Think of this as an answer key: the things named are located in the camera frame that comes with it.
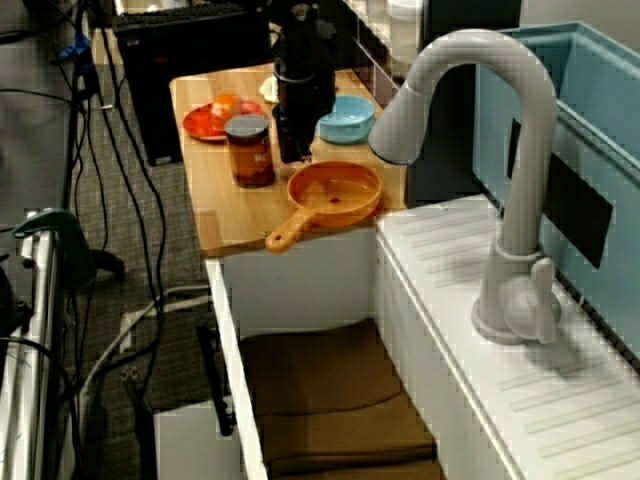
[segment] light blue bowl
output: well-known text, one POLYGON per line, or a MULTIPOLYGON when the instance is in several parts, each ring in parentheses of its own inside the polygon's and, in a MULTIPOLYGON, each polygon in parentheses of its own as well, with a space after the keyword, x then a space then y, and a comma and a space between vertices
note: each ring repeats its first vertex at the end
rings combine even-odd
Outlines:
POLYGON ((329 143, 362 142, 373 126, 375 107, 366 98, 338 95, 333 111, 318 120, 318 136, 329 143))

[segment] wooden countertop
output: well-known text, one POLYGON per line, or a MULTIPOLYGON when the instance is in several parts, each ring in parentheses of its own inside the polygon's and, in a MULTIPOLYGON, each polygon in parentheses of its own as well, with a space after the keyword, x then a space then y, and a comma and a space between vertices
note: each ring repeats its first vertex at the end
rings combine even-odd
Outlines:
MULTIPOLYGON (((271 117, 273 104, 265 102, 258 93, 262 82, 271 76, 271 71, 271 64, 260 65, 181 77, 170 84, 200 249, 205 258, 264 248, 266 236, 295 212, 287 199, 286 185, 291 175, 304 165, 286 165, 280 162, 275 122, 271 117), (205 142, 192 138, 182 127, 182 120, 187 113, 210 103, 217 93, 223 92, 234 93, 258 103, 269 118, 276 171, 273 184, 258 189, 234 185, 227 146, 223 142, 205 142)), ((376 105, 376 117, 382 111, 351 70, 336 73, 336 87, 338 94, 358 95, 371 100, 376 105)), ((406 169, 383 163, 370 152, 366 143, 353 146, 331 145, 316 137, 311 145, 311 152, 313 162, 348 161, 376 170, 384 183, 379 213, 406 208, 406 169)), ((314 227, 300 241, 370 223, 371 219, 367 219, 352 227, 314 227)))

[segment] glass jar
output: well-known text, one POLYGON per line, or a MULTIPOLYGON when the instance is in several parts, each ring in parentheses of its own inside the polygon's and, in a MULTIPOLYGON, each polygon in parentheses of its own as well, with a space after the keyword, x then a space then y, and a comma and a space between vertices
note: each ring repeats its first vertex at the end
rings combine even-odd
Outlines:
POLYGON ((262 115, 239 115, 229 120, 227 134, 233 182, 246 188, 273 183, 275 172, 269 142, 269 121, 262 115))

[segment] keyboard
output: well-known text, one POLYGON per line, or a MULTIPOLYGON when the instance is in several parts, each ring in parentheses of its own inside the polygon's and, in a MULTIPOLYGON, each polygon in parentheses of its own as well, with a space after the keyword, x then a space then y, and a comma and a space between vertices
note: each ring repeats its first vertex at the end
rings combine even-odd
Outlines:
POLYGON ((213 18, 222 19, 246 13, 247 11, 241 5, 221 0, 191 7, 120 15, 114 18, 113 30, 117 34, 118 31, 131 28, 157 28, 164 24, 207 21, 213 18))

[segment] brown towel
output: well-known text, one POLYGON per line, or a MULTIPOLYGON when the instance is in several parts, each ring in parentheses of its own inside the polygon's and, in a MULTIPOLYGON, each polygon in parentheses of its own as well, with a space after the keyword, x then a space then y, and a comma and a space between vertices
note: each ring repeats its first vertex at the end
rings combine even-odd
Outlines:
POLYGON ((266 415, 264 461, 272 476, 296 475, 434 458, 436 444, 405 393, 357 410, 266 415))
POLYGON ((437 460, 399 463, 383 467, 331 470, 279 477, 277 480, 446 480, 437 460))
POLYGON ((240 342, 255 414, 368 407, 403 392, 375 322, 240 342))

